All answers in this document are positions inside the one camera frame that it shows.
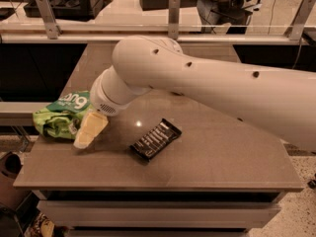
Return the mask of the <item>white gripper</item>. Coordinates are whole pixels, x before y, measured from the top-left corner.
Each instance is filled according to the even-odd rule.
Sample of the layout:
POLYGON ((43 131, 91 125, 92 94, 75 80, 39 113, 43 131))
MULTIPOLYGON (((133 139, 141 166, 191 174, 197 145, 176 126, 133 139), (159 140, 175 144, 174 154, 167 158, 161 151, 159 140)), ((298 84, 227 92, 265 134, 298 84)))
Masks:
POLYGON ((131 89, 112 66, 106 69, 95 80, 90 90, 91 104, 104 115, 94 111, 84 115, 76 134, 74 146, 78 149, 87 148, 108 125, 107 117, 116 116, 126 109, 131 101, 131 89))

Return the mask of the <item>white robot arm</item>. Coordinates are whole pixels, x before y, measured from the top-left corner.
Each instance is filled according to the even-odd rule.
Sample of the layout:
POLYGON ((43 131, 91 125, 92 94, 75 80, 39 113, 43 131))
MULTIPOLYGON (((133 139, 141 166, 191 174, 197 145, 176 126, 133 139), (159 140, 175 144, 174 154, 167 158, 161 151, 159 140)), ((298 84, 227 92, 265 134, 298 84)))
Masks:
POLYGON ((112 66, 94 81, 90 101, 112 117, 152 89, 184 95, 316 150, 313 72, 197 58, 183 54, 172 39, 131 36, 116 44, 112 66))

